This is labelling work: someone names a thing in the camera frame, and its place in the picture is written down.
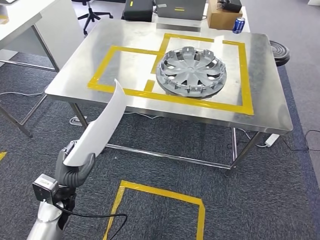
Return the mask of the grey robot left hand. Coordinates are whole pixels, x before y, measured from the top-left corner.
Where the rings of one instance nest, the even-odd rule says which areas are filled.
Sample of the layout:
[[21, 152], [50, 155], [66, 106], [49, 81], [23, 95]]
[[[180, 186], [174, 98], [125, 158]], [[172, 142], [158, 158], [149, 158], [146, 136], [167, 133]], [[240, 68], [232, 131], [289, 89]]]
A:
[[76, 145], [78, 140], [69, 142], [66, 147], [63, 148], [58, 154], [54, 178], [60, 186], [68, 188], [78, 188], [83, 185], [90, 175], [96, 163], [96, 155], [94, 153], [88, 154], [84, 165], [80, 166], [67, 166], [64, 164], [66, 158]]

